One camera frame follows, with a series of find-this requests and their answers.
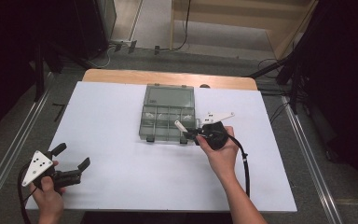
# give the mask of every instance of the black cable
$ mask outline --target black cable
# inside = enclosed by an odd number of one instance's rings
[[[277,62],[278,60],[276,60],[276,59],[265,59],[265,60],[261,61],[261,62],[258,63],[258,65],[257,65],[257,71],[260,71],[260,64],[263,63],[263,62],[265,62],[265,61],[275,61],[275,62]]]
[[[19,172],[19,176],[17,178],[17,192],[19,194],[19,200],[20,200],[20,206],[21,206],[21,215],[22,215],[22,219],[24,220],[25,224],[31,224],[31,220],[30,220],[30,218],[28,218],[27,211],[25,210],[25,201],[22,198],[21,180],[22,180],[22,175],[23,175],[24,171],[26,169],[28,169],[30,164],[31,164],[31,162],[29,161],[21,168],[21,170]]]
[[[270,93],[270,92],[261,92],[264,96],[287,96],[288,93]]]
[[[24,198],[24,200],[22,200],[24,203],[26,203],[28,201],[28,199],[34,194],[34,192],[37,190],[37,188],[34,188],[34,190],[27,196]]]
[[[269,119],[269,123],[272,124],[274,122],[274,120],[280,116],[280,114],[283,112],[283,110],[290,104],[289,103],[285,103],[283,105],[278,106],[278,108],[275,110],[274,114],[271,116],[271,118]]]
[[[235,145],[237,145],[237,147],[239,147],[241,150],[241,155],[242,155],[242,160],[243,160],[243,168],[245,170],[246,194],[248,195],[248,197],[250,197],[250,195],[251,195],[251,180],[250,180],[250,176],[249,176],[249,165],[248,165],[248,159],[247,159],[248,154],[245,153],[241,143],[234,136],[231,136],[230,134],[227,134],[227,135],[228,135],[229,139],[231,139],[235,143]]]
[[[187,16],[186,16],[186,26],[185,26],[185,40],[183,41],[182,45],[178,48],[175,49],[153,49],[155,51],[177,51],[179,49],[182,48],[182,46],[186,43],[187,41],[187,25],[188,25],[188,15],[190,15],[190,5],[191,5],[191,0],[188,0],[188,7],[187,7]]]

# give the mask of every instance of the white table surface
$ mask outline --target white table surface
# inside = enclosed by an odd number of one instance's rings
[[[204,152],[194,144],[146,143],[139,125],[146,85],[78,82],[50,149],[66,143],[57,170],[91,165],[63,194],[66,209],[228,211]],[[294,212],[296,204],[259,91],[195,88],[196,116],[234,112],[223,120],[249,154],[251,200],[259,211]],[[236,175],[245,187],[241,155]],[[27,209],[37,206],[30,198]]]

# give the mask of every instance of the human hand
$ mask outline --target human hand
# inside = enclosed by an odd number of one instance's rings
[[[39,224],[41,223],[59,223],[63,213],[63,199],[61,195],[54,190],[54,183],[50,176],[45,176],[41,180],[42,189],[36,189],[31,183],[30,191],[33,192],[34,200],[39,207]]]
[[[225,129],[229,135],[234,136],[232,127],[226,126]],[[234,167],[238,147],[231,139],[228,139],[226,144],[218,150],[211,149],[205,138],[201,136],[197,136],[197,140],[200,143],[200,147],[207,155],[209,163],[220,181],[228,178],[236,178]]]

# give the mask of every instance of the small white part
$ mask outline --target small white part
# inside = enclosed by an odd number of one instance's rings
[[[146,117],[149,118],[149,119],[153,119],[153,118],[154,118],[154,114],[152,114],[152,113],[147,112],[145,115],[146,115]]]
[[[192,117],[191,115],[186,115],[183,117],[183,119],[191,119],[191,117]]]
[[[201,121],[201,124],[214,124],[223,119],[234,117],[234,113],[212,113],[208,112],[208,116]]]
[[[25,174],[25,177],[22,181],[22,186],[27,187],[31,182],[33,182],[38,176],[43,174],[43,172],[45,172],[52,165],[53,162],[43,153],[37,150],[32,157],[27,174]]]
[[[182,133],[187,133],[187,129],[185,128],[185,126],[183,126],[183,124],[179,120],[175,121],[175,125],[179,129],[179,131],[181,131]]]

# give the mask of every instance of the gray plastic box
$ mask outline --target gray plastic box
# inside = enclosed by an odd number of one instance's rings
[[[187,140],[175,126],[179,120],[185,128],[196,128],[194,88],[149,84],[146,87],[139,135],[147,142]]]

